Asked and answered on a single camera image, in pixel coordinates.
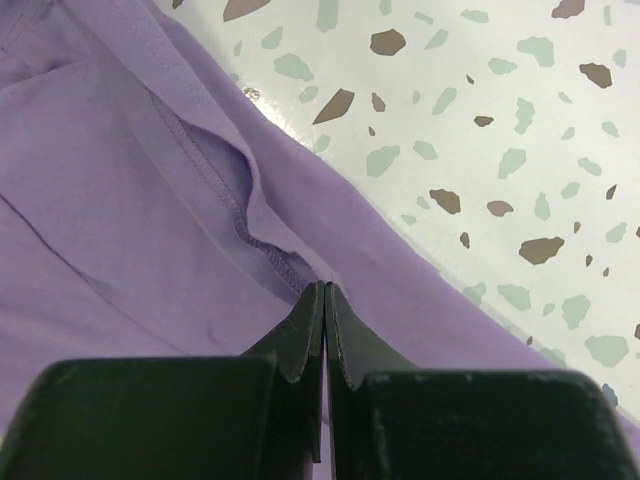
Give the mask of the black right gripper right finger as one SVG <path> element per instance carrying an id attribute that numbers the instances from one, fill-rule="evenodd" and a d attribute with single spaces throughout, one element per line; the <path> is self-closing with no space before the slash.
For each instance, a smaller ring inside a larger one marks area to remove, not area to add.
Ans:
<path id="1" fill-rule="evenodd" d="M 325 288 L 337 479 L 635 479 L 600 388 L 567 370 L 421 369 Z"/>

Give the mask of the purple t shirt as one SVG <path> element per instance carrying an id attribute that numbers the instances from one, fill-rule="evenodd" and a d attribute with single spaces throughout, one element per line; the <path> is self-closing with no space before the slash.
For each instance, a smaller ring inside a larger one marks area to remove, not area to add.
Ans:
<path id="1" fill-rule="evenodd" d="M 638 3 L 2 3 L 3 427 L 317 280 L 421 367 L 586 373 L 637 451 Z"/>

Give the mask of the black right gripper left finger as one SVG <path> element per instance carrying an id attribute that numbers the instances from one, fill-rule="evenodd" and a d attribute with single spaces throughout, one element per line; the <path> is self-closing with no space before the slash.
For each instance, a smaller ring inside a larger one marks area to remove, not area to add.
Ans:
<path id="1" fill-rule="evenodd" d="M 44 370 L 1 447 L 5 479 L 308 479 L 320 460 L 323 283 L 231 357 Z"/>

